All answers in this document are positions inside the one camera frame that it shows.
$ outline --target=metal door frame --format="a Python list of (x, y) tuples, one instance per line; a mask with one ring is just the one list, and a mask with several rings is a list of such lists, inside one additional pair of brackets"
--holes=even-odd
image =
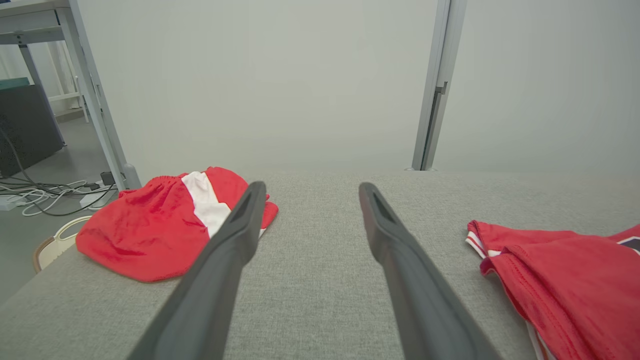
[(412, 168), (415, 170), (427, 170), (433, 164), (466, 9), (467, 0), (438, 0), (418, 135), (413, 152)]

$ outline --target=red jersey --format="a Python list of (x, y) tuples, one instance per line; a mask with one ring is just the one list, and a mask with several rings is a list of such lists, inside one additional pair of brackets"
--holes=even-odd
[(467, 243), (484, 258), (482, 274), (497, 273), (537, 330), (538, 357), (640, 357), (640, 225), (612, 236), (477, 221), (468, 230)]

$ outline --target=white trim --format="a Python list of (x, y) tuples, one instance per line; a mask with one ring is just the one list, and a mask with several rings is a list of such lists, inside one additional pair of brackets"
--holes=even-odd
[(536, 357), (538, 358), (538, 360), (545, 360), (545, 356), (543, 355), (540, 344), (538, 343), (538, 334), (536, 333), (536, 329), (534, 329), (533, 325), (531, 325), (528, 321), (525, 321), (525, 323), (527, 324), (529, 340), (531, 340), (533, 350), (536, 352)]
[(536, 330), (536, 328), (534, 328), (533, 325), (531, 325), (531, 323), (529, 323), (528, 321), (525, 321), (525, 323), (527, 324), (529, 339), (533, 344), (533, 350), (535, 350), (538, 360), (557, 360), (553, 353), (551, 353), (551, 350), (549, 350), (547, 343), (545, 343), (545, 340), (543, 340), (542, 336), (540, 336), (540, 333)]
[[(630, 237), (630, 238), (628, 238), (628, 239), (624, 239), (624, 240), (620, 240), (620, 241), (618, 241), (618, 243), (619, 243), (619, 244), (624, 244), (624, 243), (626, 243), (627, 241), (636, 240), (636, 239), (640, 240), (640, 237), (638, 237), (638, 236), (631, 236), (631, 237)], [(637, 253), (638, 253), (638, 255), (640, 255), (640, 251), (638, 251), (638, 250), (636, 250), (636, 249), (634, 249), (634, 248), (632, 248), (632, 247), (630, 247), (630, 249), (631, 249), (631, 250), (633, 250), (633, 251), (635, 251), (635, 252), (637, 252)]]
[(469, 231), (469, 233), (467, 234), (467, 238), (471, 238), (471, 240), (473, 240), (480, 247), (480, 249), (484, 250), (484, 244), (482, 243), (482, 241), (480, 241), (480, 238), (477, 237), (476, 233), (474, 233), (473, 231)]
[(220, 230), (231, 209), (224, 202), (218, 202), (207, 174), (194, 171), (184, 176), (182, 182), (193, 199), (193, 213), (207, 227), (209, 237), (213, 236)]
[(619, 243), (619, 244), (624, 244), (624, 243), (626, 243), (627, 241), (631, 241), (631, 240), (640, 240), (640, 237), (638, 237), (638, 236), (631, 236), (631, 237), (630, 237), (630, 238), (628, 238), (628, 239), (624, 239), (624, 240), (620, 240), (620, 241), (618, 241), (618, 243)]
[(469, 245), (471, 245), (472, 248), (474, 248), (474, 250), (478, 253), (478, 255), (480, 255), (481, 258), (486, 258), (486, 255), (484, 254), (484, 252), (476, 245), (476, 243), (474, 243), (473, 240), (471, 240), (470, 238), (465, 239), (465, 242)]

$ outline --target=gray upholstered table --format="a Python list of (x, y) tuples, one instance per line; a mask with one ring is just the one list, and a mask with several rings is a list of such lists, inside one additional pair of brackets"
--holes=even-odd
[[(402, 349), (357, 187), (378, 186), (505, 359), (535, 359), (524, 322), (464, 239), (472, 219), (612, 234), (640, 181), (600, 175), (240, 172), (280, 206), (245, 267), (225, 356), (397, 359)], [(68, 250), (0, 307), (0, 358), (122, 359), (177, 280), (142, 284)]]

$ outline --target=white wall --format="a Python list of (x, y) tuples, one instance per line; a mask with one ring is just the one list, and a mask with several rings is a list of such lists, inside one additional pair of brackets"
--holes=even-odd
[(79, 0), (143, 183), (411, 166), (436, 0)]
[(433, 167), (640, 173), (640, 1), (469, 1)]

